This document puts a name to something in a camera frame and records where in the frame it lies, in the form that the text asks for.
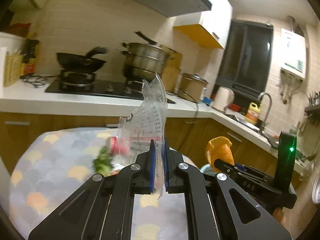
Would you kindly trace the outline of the person's right hand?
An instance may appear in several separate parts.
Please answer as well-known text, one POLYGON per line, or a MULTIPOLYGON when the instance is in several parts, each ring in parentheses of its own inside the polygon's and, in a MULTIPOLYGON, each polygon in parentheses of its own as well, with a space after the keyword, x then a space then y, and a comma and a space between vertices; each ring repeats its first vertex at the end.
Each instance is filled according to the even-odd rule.
POLYGON ((275 218, 282 226, 285 226, 286 217, 285 213, 280 207, 276 207, 272 213, 273 218, 275 218))

